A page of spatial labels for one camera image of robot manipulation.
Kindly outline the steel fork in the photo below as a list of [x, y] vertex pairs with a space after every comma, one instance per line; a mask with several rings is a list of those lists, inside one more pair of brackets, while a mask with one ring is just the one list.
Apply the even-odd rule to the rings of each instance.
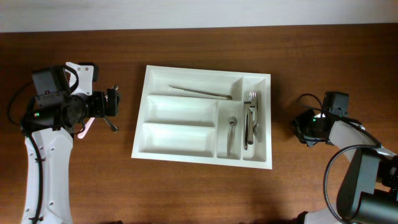
[[248, 144], [252, 145], [254, 143], [254, 110], [256, 109], [256, 93], [254, 91], [249, 92], [249, 112], [248, 112]]
[[246, 151], [248, 149], [248, 117], [249, 117], [249, 104], [250, 104], [250, 98], [249, 94], [245, 93], [244, 94], [244, 113], [245, 113], [245, 128], [244, 128], [244, 150]]
[[255, 91], [254, 92], [254, 102], [255, 102], [254, 111], [255, 111], [255, 113], [254, 113], [253, 133], [254, 133], [254, 136], [255, 136], [257, 142], [260, 142], [261, 137], [259, 134], [259, 125], [258, 125], [258, 123], [259, 123], [259, 99], [258, 99], [258, 96], [259, 96], [258, 92]]

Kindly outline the small steel teaspoon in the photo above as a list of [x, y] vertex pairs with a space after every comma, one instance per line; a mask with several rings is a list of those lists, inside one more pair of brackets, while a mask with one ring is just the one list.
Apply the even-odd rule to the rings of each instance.
[[229, 119], [229, 133], [227, 138], [227, 156], [231, 153], [231, 148], [234, 141], [234, 129], [238, 123], [238, 120], [235, 116], [230, 117]]

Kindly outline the steel kitchen tongs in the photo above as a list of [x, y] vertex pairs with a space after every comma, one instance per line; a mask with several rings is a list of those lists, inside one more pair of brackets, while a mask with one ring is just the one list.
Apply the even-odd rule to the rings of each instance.
[[199, 93], [199, 94], [203, 94], [203, 95], [222, 97], [222, 98], [226, 98], [227, 100], [233, 99], [233, 97], [231, 95], [225, 95], [225, 94], [221, 94], [221, 93], [212, 93], [212, 92], [208, 92], [208, 91], [194, 90], [194, 89], [184, 88], [184, 87], [175, 86], [175, 85], [169, 85], [169, 87], [177, 89], [177, 90], [189, 91], [192, 93]]

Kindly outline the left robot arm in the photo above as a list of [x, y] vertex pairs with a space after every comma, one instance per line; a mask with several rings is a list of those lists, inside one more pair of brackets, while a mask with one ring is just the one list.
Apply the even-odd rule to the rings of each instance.
[[72, 62], [33, 72], [36, 94], [20, 120], [28, 157], [22, 223], [71, 223], [68, 171], [75, 138], [83, 138], [96, 119], [119, 130], [109, 120], [119, 112], [118, 86], [95, 91], [98, 74], [93, 63]]

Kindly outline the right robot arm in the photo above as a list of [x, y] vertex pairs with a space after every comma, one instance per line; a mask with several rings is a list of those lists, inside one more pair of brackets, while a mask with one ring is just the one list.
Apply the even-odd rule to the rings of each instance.
[[[323, 175], [326, 208], [302, 212], [294, 223], [397, 223], [397, 154], [348, 117], [349, 95], [328, 91], [320, 107], [309, 106], [290, 123], [297, 139], [308, 147], [324, 142], [339, 150], [328, 161]], [[341, 155], [349, 167], [336, 203], [328, 196], [328, 177]]]

